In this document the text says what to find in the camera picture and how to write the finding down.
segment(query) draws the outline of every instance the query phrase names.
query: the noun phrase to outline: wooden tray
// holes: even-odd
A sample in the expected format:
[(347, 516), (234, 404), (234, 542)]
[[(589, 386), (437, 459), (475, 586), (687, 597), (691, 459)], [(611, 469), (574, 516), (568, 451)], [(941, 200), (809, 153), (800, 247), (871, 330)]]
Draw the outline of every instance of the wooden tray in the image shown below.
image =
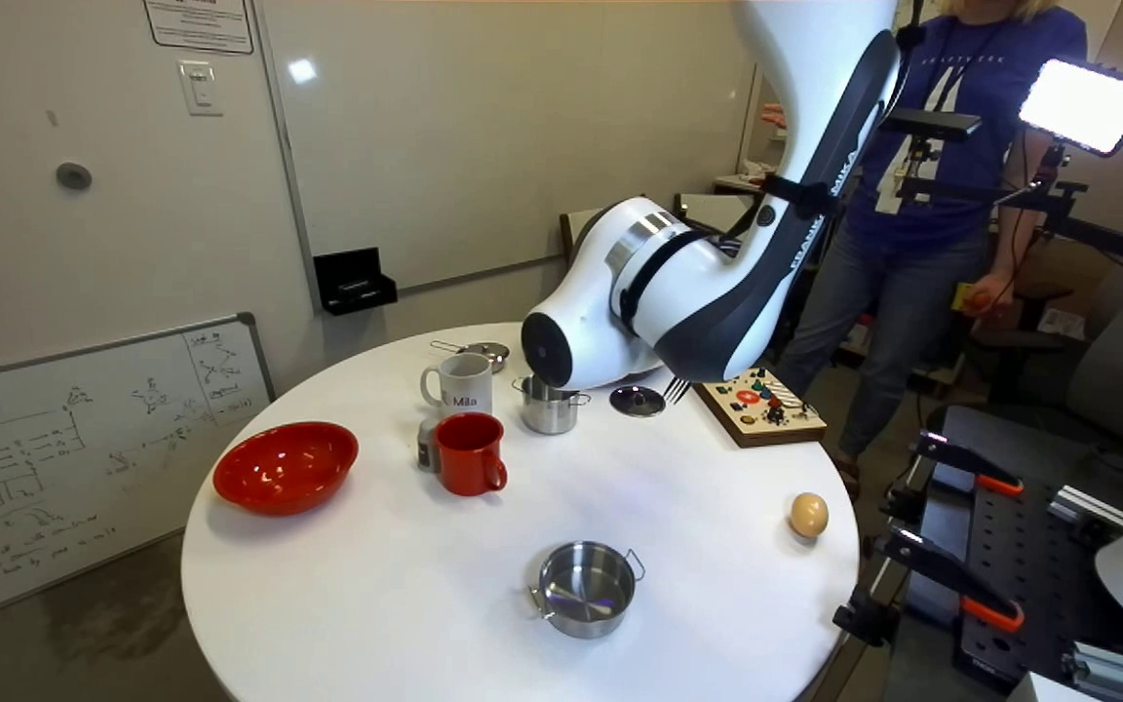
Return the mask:
[(700, 395), (741, 447), (819, 439), (827, 432), (827, 421), (763, 365), (748, 365), (731, 382), (704, 382)]

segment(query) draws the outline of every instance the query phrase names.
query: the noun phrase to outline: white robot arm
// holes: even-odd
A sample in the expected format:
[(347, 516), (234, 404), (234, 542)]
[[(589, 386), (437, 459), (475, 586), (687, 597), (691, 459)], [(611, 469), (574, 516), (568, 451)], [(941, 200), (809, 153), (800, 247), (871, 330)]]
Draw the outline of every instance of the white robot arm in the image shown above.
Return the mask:
[(732, 378), (767, 347), (896, 78), (895, 0), (736, 0), (759, 73), (787, 109), (779, 179), (727, 252), (653, 200), (592, 220), (564, 280), (522, 321), (529, 369), (592, 390), (668, 361)]

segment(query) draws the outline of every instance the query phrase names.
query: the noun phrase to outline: round white table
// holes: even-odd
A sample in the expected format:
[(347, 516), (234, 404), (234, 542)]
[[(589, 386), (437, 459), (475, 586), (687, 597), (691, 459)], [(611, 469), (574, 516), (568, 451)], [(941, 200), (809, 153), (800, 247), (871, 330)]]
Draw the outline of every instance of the round white table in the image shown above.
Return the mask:
[[(510, 478), (475, 499), (416, 469), (416, 374), (460, 343), (510, 347), (496, 374)], [(242, 429), (340, 421), (362, 451), (303, 516), (250, 516), (212, 478), (197, 497), (184, 602), (234, 697), (763, 702), (809, 685), (857, 580), (857, 525), (827, 451), (736, 447), (700, 395), (654, 417), (592, 395), (574, 432), (538, 438), (518, 417), (528, 374), (518, 325), (447, 326), (336, 361)], [(796, 493), (832, 503), (819, 542), (783, 521)], [(544, 555), (574, 538), (644, 563), (606, 641), (562, 636), (528, 594)]]

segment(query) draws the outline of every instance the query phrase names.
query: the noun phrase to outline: floor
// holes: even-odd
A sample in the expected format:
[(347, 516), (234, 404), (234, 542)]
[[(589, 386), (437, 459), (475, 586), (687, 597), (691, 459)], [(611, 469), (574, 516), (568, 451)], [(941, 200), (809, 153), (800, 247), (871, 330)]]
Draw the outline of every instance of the floor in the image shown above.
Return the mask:
[[(840, 426), (854, 369), (832, 365), (817, 404)], [(866, 451), (862, 525), (876, 525), (874, 497), (910, 458), (936, 397), (910, 395)], [(226, 702), (181, 597), (181, 533), (87, 569), (25, 602), (0, 606), (0, 702)], [(883, 697), (884, 653), (871, 647), (840, 702)]]

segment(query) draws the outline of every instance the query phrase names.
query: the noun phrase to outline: light switch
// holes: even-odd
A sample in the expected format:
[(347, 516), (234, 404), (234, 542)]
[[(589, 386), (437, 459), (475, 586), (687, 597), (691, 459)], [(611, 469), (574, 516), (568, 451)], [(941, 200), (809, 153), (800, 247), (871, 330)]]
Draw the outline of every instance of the light switch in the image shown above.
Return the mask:
[(181, 94), (191, 116), (223, 116), (212, 64), (181, 60)]

